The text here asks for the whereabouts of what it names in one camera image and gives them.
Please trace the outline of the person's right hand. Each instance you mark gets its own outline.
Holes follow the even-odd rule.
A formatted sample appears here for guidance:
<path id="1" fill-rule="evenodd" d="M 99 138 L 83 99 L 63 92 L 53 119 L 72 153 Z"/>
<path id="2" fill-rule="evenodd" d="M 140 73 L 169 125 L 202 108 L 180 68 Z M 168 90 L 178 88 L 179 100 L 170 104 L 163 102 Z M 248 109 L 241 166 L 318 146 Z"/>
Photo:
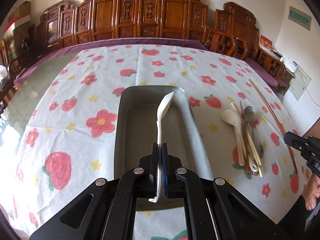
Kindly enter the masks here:
<path id="1" fill-rule="evenodd" d="M 319 199 L 319 185 L 319 178 L 315 174 L 312 174 L 302 192 L 302 196 L 305 200 L 305 207 L 309 211 L 314 210 L 317 205 L 317 199 Z"/>

